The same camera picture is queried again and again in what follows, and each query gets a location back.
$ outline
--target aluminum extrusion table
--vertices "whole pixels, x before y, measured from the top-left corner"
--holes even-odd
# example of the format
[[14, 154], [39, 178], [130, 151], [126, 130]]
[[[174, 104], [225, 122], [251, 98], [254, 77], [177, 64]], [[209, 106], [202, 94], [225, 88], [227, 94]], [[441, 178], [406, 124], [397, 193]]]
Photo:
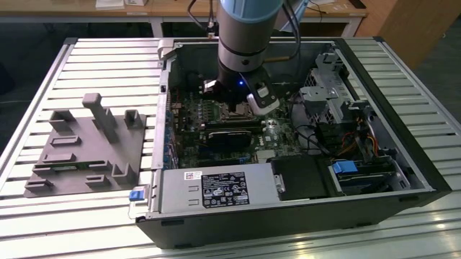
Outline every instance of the aluminum extrusion table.
[[[150, 181], [159, 92], [155, 38], [79, 39], [63, 46], [0, 157], [0, 257], [71, 258], [409, 258], [461, 250], [461, 126], [386, 43], [348, 39], [356, 55], [452, 189], [443, 199], [378, 225], [210, 246], [162, 250], [129, 216], [129, 191], [27, 199], [24, 184], [52, 130], [52, 110], [90, 116], [82, 96], [149, 115], [141, 183]], [[133, 208], [131, 217], [145, 206]]]

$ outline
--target black cable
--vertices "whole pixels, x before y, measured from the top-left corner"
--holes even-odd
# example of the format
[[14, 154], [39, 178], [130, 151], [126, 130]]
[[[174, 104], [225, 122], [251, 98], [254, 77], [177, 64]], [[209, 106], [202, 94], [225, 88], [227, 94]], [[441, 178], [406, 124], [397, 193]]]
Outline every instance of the black cable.
[[300, 35], [300, 27], [298, 27], [300, 23], [298, 23], [298, 26], [296, 26], [294, 21], [292, 19], [292, 15], [289, 13], [289, 9], [292, 10], [294, 20], [298, 21], [298, 18], [294, 14], [294, 11], [293, 11], [292, 4], [290, 4], [289, 0], [285, 0], [285, 3], [282, 5], [282, 10], [284, 10], [285, 16], [288, 18], [288, 21], [289, 21], [292, 29], [293, 29], [294, 38], [297, 40], [297, 47], [296, 47], [296, 50], [290, 56], [267, 58], [267, 59], [265, 59], [265, 63], [288, 61], [288, 60], [293, 59], [297, 56], [297, 54], [300, 53], [300, 49], [301, 49], [301, 35]]
[[317, 11], [317, 12], [321, 12], [321, 13], [324, 13], [325, 15], [328, 14], [326, 11], [320, 11], [320, 10], [317, 10], [317, 9], [314, 9], [314, 8], [310, 8], [310, 7], [308, 7], [308, 9], [310, 9], [310, 10], [313, 10], [313, 11]]
[[320, 13], [320, 23], [318, 23], [317, 35], [316, 35], [316, 36], [320, 36], [320, 27], [321, 27], [321, 25], [322, 25], [324, 13], [326, 13], [326, 12], [324, 12], [322, 10], [320, 10], [320, 5], [318, 5], [317, 3], [314, 3], [312, 0], [309, 0], [309, 2], [313, 3], [314, 5], [317, 5], [317, 8], [318, 8], [318, 10], [316, 10], [316, 9], [308, 7], [309, 9], [312, 9], [312, 10], [314, 10], [314, 11], [318, 11], [318, 13]]
[[300, 23], [298, 23], [297, 14], [294, 13], [293, 6], [292, 6], [289, 0], [286, 0], [282, 8], [284, 8], [284, 13], [285, 13], [285, 15], [288, 17], [288, 20], [289, 20], [289, 23], [290, 23], [290, 26], [292, 26], [294, 37], [297, 38], [297, 48], [294, 50], [294, 53], [290, 56], [290, 59], [293, 59], [298, 55], [300, 50], [301, 50]]
[[194, 23], [202, 28], [202, 30], [207, 31], [207, 28], [201, 24], [199, 20], [197, 20], [195, 16], [193, 15], [193, 13], [190, 12], [190, 10], [193, 9], [193, 6], [195, 4], [197, 0], [193, 0], [190, 2], [190, 5], [187, 7], [187, 14], [189, 14], [189, 17], [193, 19]]

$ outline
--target metal bracket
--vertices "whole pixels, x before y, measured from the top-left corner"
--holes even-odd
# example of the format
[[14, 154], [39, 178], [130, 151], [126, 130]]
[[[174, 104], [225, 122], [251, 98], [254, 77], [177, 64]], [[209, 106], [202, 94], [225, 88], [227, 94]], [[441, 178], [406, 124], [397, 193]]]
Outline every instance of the metal bracket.
[[158, 45], [158, 54], [159, 54], [159, 60], [167, 60], [170, 57], [174, 56], [174, 39], [173, 38], [165, 38], [159, 40]]
[[334, 90], [328, 90], [322, 86], [310, 86], [300, 89], [304, 99], [308, 101], [326, 101], [328, 99], [338, 98]]

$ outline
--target warning label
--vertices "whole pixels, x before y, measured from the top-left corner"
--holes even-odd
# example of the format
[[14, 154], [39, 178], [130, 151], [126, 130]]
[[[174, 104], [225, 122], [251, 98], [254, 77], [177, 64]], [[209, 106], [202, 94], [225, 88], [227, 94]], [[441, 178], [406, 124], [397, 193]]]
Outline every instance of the warning label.
[[202, 175], [203, 207], [250, 204], [245, 172]]

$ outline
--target metal slat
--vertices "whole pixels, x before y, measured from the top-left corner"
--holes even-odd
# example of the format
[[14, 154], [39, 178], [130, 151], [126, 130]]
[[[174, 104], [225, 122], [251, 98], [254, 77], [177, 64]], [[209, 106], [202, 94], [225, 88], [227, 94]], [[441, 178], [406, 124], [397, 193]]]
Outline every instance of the metal slat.
[[408, 126], [445, 123], [445, 118], [440, 114], [404, 115], [401, 119]]
[[406, 79], [404, 72], [369, 72], [373, 80], [376, 79]]
[[360, 58], [358, 59], [364, 65], [370, 64], [394, 64], [390, 58]]
[[67, 63], [63, 71], [76, 70], [112, 70], [112, 69], [157, 69], [157, 61], [145, 62], [99, 62], [99, 63]]
[[[146, 121], [146, 127], [155, 127], [157, 119], [155, 117], [149, 117]], [[52, 131], [52, 126], [48, 122], [36, 122], [32, 127], [32, 134], [36, 133], [50, 133]]]
[[437, 169], [461, 168], [461, 160], [435, 162]]
[[350, 46], [352, 50], [356, 51], [377, 51], [384, 52], [384, 49], [377, 45], [353, 45]]
[[378, 51], [374, 51], [374, 52], [356, 52], [354, 53], [357, 58], [389, 58], [386, 52], [378, 52]]
[[108, 200], [114, 198], [129, 197], [130, 190], [118, 190], [115, 192], [102, 192], [102, 193], [83, 193], [79, 195], [59, 195], [50, 197], [36, 197], [34, 199], [16, 198], [8, 200], [0, 200], [0, 209], [20, 207], [26, 208], [28, 205], [48, 205], [52, 203], [66, 204], [67, 202], [79, 202], [90, 200]]
[[54, 89], [158, 85], [159, 77], [58, 80]]
[[158, 42], [158, 38], [96, 38], [79, 39], [79, 42]]
[[20, 152], [20, 155], [40, 155], [42, 154], [42, 150], [40, 148], [35, 148], [35, 149], [23, 149]]
[[[353, 87], [360, 88], [360, 85], [357, 84], [357, 81], [350, 79], [349, 80]], [[374, 81], [376, 85], [381, 87], [413, 87], [413, 83], [408, 79], [377, 79]]]
[[432, 105], [400, 105], [394, 107], [394, 110], [398, 115], [416, 115], [416, 114], [428, 114], [437, 113], [436, 108]]
[[[365, 96], [365, 93], [360, 88], [356, 89], [356, 92], [360, 97]], [[414, 87], [381, 88], [381, 92], [386, 97], [421, 95], [418, 89], [416, 89]]]
[[157, 47], [114, 47], [108, 49], [74, 49], [72, 55], [157, 54]]
[[91, 79], [91, 78], [126, 78], [126, 77], [159, 77], [159, 69], [134, 70], [98, 70], [98, 71], [64, 71], [59, 79]]
[[437, 136], [417, 138], [422, 148], [455, 147], [461, 146], [460, 136]]
[[461, 160], [461, 147], [426, 149], [425, 152], [432, 162]]
[[[18, 258], [92, 251], [102, 248], [130, 247], [141, 244], [153, 244], [153, 241], [137, 226], [129, 226], [94, 230], [91, 232], [80, 231], [18, 240], [6, 240], [0, 242], [0, 251], [3, 251], [3, 255], [7, 258]], [[35, 246], [36, 248], [34, 249], [15, 249], [18, 247]]]
[[78, 42], [75, 49], [79, 48], [99, 48], [99, 47], [157, 47], [159, 42], [143, 41], [143, 42]]
[[[154, 116], [158, 113], [158, 107], [157, 106], [129, 106], [129, 107], [111, 107], [110, 111], [112, 112], [112, 115], [125, 115], [126, 110], [138, 110], [141, 114], [145, 114], [147, 116]], [[94, 114], [91, 113], [91, 110], [86, 108], [80, 109], [71, 109], [70, 110], [74, 117], [91, 117]], [[42, 111], [38, 117], [39, 121], [50, 120], [52, 111]]]
[[373, 71], [401, 71], [400, 68], [394, 64], [385, 64], [385, 65], [364, 65], [368, 72]]
[[145, 61], [159, 60], [157, 54], [133, 54], [133, 55], [91, 55], [91, 56], [70, 56], [67, 64], [70, 63], [94, 63], [94, 62], [126, 62], [126, 61]]
[[346, 43], [349, 46], [361, 46], [361, 45], [370, 45], [376, 46], [376, 40], [374, 39], [348, 39]]
[[444, 128], [444, 129], [429, 129], [426, 131], [413, 131], [412, 134], [417, 138], [417, 137], [432, 137], [437, 135], [453, 135], [456, 134], [456, 132], [452, 128]]
[[67, 210], [79, 210], [79, 209], [104, 209], [116, 206], [127, 206], [130, 203], [129, 192], [123, 198], [114, 199], [102, 199], [102, 200], [87, 200], [87, 201], [74, 201], [74, 202], [59, 202], [44, 205], [34, 206], [20, 206], [0, 209], [0, 217], [3, 216], [20, 216], [30, 215], [35, 213], [54, 213], [64, 212]]
[[[146, 129], [145, 140], [153, 140], [155, 136], [155, 129]], [[24, 147], [43, 147], [47, 144], [48, 135], [31, 135], [27, 138]]]
[[0, 220], [0, 238], [133, 224], [126, 207], [52, 213]]
[[103, 87], [103, 88], [79, 88], [60, 89], [50, 92], [48, 98], [83, 98], [87, 93], [99, 93], [103, 97], [114, 96], [141, 96], [159, 94], [159, 86], [137, 87]]
[[[158, 96], [137, 96], [137, 97], [106, 97], [100, 104], [104, 107], [123, 107], [133, 105], [150, 105], [158, 103]], [[43, 105], [44, 109], [72, 109], [83, 108], [82, 98], [47, 100]]]

